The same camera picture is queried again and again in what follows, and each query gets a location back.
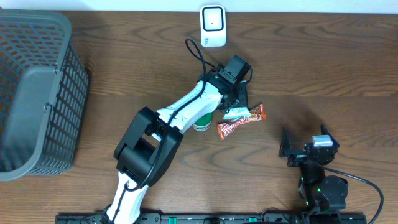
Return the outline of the teal wipes packet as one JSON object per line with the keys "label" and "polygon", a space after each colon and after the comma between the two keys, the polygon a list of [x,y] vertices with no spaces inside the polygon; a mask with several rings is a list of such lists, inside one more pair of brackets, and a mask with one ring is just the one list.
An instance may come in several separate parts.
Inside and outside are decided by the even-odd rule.
{"label": "teal wipes packet", "polygon": [[250,117],[251,113],[247,107],[230,108],[223,116],[223,119],[238,119],[240,117]]}

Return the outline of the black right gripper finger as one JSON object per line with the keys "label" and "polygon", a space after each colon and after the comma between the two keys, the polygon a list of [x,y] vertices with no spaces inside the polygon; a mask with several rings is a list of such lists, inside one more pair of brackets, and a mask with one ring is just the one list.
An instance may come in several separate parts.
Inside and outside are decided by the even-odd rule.
{"label": "black right gripper finger", "polygon": [[331,135],[329,130],[327,130],[327,128],[326,128],[326,126],[324,124],[322,124],[320,126],[320,131],[321,131],[321,135],[328,135],[328,136]]}
{"label": "black right gripper finger", "polygon": [[290,145],[287,130],[285,128],[282,128],[282,139],[281,139],[278,156],[279,157],[289,157],[291,152],[292,152],[292,148]]}

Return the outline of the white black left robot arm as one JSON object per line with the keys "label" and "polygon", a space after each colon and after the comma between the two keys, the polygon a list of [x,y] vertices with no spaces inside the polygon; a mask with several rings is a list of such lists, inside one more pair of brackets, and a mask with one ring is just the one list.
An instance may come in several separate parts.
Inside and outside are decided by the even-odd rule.
{"label": "white black left robot arm", "polygon": [[215,110],[226,119],[247,116],[248,97],[244,79],[253,69],[233,56],[227,66],[205,72],[195,88],[174,104],[152,111],[139,110],[114,151],[118,187],[102,223],[134,223],[149,187],[166,172],[182,142],[184,132]]}

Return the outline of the green lid jar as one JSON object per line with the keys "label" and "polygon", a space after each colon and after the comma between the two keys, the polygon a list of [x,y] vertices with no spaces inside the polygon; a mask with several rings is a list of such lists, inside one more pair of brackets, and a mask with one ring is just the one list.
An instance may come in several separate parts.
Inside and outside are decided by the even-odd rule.
{"label": "green lid jar", "polygon": [[213,119],[213,113],[207,113],[201,118],[199,118],[193,125],[192,128],[196,131],[199,132],[204,132],[206,131],[212,122]]}

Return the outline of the orange candy bar wrapper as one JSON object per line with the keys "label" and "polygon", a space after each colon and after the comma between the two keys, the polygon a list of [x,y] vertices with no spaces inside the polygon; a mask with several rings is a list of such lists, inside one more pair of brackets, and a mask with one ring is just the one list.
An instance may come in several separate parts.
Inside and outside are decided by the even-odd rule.
{"label": "orange candy bar wrapper", "polygon": [[227,136],[233,133],[238,126],[242,124],[253,123],[255,121],[262,121],[267,118],[264,111],[264,104],[261,103],[250,110],[250,116],[242,116],[232,121],[218,123],[216,128],[218,135],[221,140],[224,140]]}

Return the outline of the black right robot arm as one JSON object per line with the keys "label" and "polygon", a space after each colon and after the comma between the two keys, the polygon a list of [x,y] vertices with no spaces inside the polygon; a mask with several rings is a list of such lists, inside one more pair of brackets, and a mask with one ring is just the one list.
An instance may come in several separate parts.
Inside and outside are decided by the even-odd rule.
{"label": "black right robot arm", "polygon": [[324,125],[321,134],[313,136],[303,149],[294,149],[287,130],[282,130],[279,157],[287,159],[288,167],[298,167],[299,194],[310,209],[318,213],[338,212],[346,208],[348,181],[335,175],[326,175],[325,166],[335,158],[340,145]]}

